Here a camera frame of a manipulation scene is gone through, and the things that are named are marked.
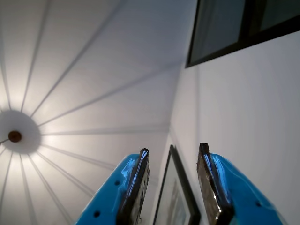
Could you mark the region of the blue-green gripper finger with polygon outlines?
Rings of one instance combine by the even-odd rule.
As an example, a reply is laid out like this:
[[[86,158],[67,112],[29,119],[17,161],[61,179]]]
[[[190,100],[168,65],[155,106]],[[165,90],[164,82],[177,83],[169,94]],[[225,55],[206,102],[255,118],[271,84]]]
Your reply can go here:
[[[210,225],[285,225],[267,197],[230,161],[201,143],[197,176]]]
[[[77,225],[137,225],[149,183],[149,150],[126,156],[82,211]]]

